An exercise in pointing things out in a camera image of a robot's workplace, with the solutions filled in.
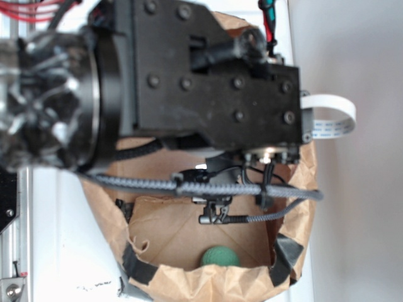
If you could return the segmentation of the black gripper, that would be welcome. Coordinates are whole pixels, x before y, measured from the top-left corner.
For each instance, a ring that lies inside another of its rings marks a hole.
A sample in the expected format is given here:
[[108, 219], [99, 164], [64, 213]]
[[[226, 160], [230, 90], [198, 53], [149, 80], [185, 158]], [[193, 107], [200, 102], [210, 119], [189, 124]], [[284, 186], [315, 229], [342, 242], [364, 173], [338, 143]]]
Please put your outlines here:
[[205, 6], [186, 1], [100, 1], [89, 26], [103, 144], [149, 137], [204, 157], [299, 161], [312, 123], [299, 70], [271, 63], [257, 28], [230, 36]]

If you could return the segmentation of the robot arm with foil wrap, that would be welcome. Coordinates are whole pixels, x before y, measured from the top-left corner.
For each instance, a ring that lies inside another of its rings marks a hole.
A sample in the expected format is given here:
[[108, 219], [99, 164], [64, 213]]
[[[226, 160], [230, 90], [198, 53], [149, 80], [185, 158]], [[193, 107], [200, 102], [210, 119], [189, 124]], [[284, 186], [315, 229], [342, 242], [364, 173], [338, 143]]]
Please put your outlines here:
[[106, 169], [122, 138], [291, 163], [309, 142], [299, 71], [257, 28], [186, 1], [100, 1], [76, 33], [1, 41], [1, 165]]

